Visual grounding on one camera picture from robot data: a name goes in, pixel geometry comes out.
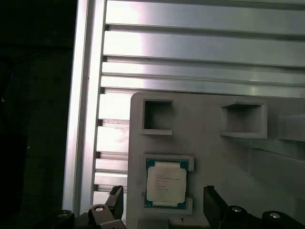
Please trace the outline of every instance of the square recess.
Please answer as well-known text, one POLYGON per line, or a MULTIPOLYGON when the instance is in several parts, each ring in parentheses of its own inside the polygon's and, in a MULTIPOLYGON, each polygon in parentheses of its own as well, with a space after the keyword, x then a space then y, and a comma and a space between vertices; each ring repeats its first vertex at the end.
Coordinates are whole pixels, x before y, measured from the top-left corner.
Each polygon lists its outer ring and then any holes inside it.
POLYGON ((144 100, 142 134, 172 135, 172 100, 144 100))
POLYGON ((264 101, 234 101, 222 107, 222 135, 267 138, 267 105, 264 101))

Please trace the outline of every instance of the dark background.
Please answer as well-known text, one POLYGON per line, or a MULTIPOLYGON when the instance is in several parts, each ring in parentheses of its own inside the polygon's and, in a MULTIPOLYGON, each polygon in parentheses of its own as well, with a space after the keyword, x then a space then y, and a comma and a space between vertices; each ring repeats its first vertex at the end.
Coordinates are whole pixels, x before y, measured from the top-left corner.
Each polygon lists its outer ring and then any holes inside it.
MULTIPOLYGON (((17 60, 40 53, 17 63, 4 96, 3 110, 14 131, 27 137, 27 146, 24 152, 13 152, 14 157, 2 157, 6 172, 0 176, 20 182, 15 177, 20 174, 23 193, 20 212, 0 228, 30 228, 61 209, 76 6, 76 0, 0 4, 0 55, 17 60), (21 174, 15 162, 22 153, 25 167, 21 174)), ((4 67, 0 63, 0 76, 4 67)), ((1 125, 0 121, 0 134, 4 134, 1 125)), ((12 151, 0 146, 1 154, 12 151)), ((14 185, 2 183, 3 188, 11 190, 14 185)), ((13 203, 13 199, 1 195, 1 202, 4 210, 5 202, 13 203)))

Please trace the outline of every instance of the slotted aluminum panel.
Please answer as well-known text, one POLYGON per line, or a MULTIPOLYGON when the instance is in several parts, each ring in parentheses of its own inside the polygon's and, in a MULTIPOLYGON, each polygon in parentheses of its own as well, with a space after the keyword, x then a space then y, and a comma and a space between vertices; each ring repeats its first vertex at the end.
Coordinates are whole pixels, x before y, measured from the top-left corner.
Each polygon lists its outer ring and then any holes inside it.
POLYGON ((93 23, 84 146, 67 148, 83 155, 80 212, 127 185, 135 92, 305 98, 305 0, 95 0, 92 8, 80 0, 83 7, 88 16, 79 17, 93 23))

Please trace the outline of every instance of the black mechanical part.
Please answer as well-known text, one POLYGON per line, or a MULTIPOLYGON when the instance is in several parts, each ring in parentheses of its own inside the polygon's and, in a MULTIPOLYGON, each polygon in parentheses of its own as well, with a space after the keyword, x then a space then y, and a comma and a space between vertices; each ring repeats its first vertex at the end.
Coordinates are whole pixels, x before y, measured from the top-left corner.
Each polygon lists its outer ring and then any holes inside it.
POLYGON ((115 219, 121 219, 124 211, 123 186, 114 186, 105 204, 115 219))
POLYGON ((115 186, 106 204, 94 205, 78 217, 68 210, 54 212, 32 229, 126 229, 122 213, 123 186, 115 186))
POLYGON ((211 228, 219 227, 227 208, 228 205, 215 191, 214 186, 203 188, 203 213, 211 228))
POLYGON ((203 213, 212 229, 305 229, 282 212, 267 211, 260 219, 240 206, 228 206, 214 186, 203 189, 203 213))

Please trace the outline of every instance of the metal slot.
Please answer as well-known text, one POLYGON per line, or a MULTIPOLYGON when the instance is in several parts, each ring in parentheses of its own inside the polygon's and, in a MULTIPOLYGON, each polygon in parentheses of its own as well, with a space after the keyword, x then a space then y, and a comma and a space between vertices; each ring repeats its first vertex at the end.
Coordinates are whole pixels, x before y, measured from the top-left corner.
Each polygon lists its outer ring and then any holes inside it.
POLYGON ((95 169, 97 171, 127 173, 128 161, 96 159, 95 169))
POLYGON ((99 119, 129 120, 131 95, 101 94, 99 119))
POLYGON ((223 83, 198 80, 173 80, 141 77, 103 76, 102 87, 137 88, 148 90, 180 91, 193 93, 239 94, 275 97, 305 98, 303 87, 223 83))
POLYGON ((190 35, 105 32, 104 55, 304 66, 305 44, 190 35))
POLYGON ((177 34, 177 35, 197 35, 197 36, 216 36, 231 37, 243 39, 261 39, 276 41, 305 41, 304 34, 280 34, 265 33, 251 31, 231 31, 231 30, 214 30, 214 29, 194 29, 180 27, 157 27, 145 25, 108 25, 107 31, 119 32, 141 32, 141 33, 157 33, 157 34, 177 34))
MULTIPOLYGON (((122 62, 104 62, 103 73, 106 75, 122 75, 122 76, 142 76, 155 78, 171 78, 186 80, 207 80, 207 81, 223 81, 237 83, 253 83, 253 84, 277 84, 277 85, 295 85, 304 86, 304 72, 293 73, 293 71, 285 71, 281 69, 272 69, 273 71, 264 71, 264 68, 239 68, 228 69, 222 68, 221 65, 196 66, 189 63, 180 63, 180 65, 166 64, 144 64, 144 63, 122 63, 122 62)), ((131 96, 105 96, 101 95, 100 114, 99 117, 110 117, 110 110, 115 117, 119 119, 127 118, 126 110, 130 109, 131 96), (118 109, 122 112, 113 111, 110 106, 113 104, 121 105, 118 109)))
POLYGON ((100 121, 99 126, 113 127, 113 128, 120 128, 120 129, 129 128, 129 120, 103 119, 103 120, 99 120, 99 121, 100 121))
POLYGON ((128 140, 128 128, 99 126, 97 131, 96 150, 98 152, 128 153, 128 140))
POLYGON ((128 161, 128 153, 101 152, 100 159, 128 161))
POLYGON ((106 15, 107 24, 305 35, 304 20, 295 10, 116 0, 108 1, 106 15))
POLYGON ((137 92, 143 92, 142 90, 134 90, 134 89, 123 89, 123 88, 105 88, 105 94, 124 94, 132 96, 137 92))
MULTIPOLYGON (((96 185, 96 191, 97 192, 108 192, 110 193, 113 185, 96 185)), ((127 193, 127 187, 124 187, 124 193, 127 193)))
POLYGON ((273 66, 273 65, 253 64, 253 63, 215 62, 215 61, 206 61, 206 60, 166 59, 166 58, 137 57, 137 56, 105 56, 105 58, 103 59, 103 63, 105 62, 240 69, 240 70, 263 71, 263 72, 286 72, 286 73, 305 72, 305 67, 298 67, 298 66, 282 66, 282 65, 273 66))
POLYGON ((127 174, 125 173, 110 173, 110 172, 96 172, 94 183, 96 185, 122 185, 127 186, 127 174))
POLYGON ((304 0, 133 0, 134 2, 162 2, 189 5, 210 5, 249 7, 257 9, 278 9, 278 10, 304 10, 304 0))

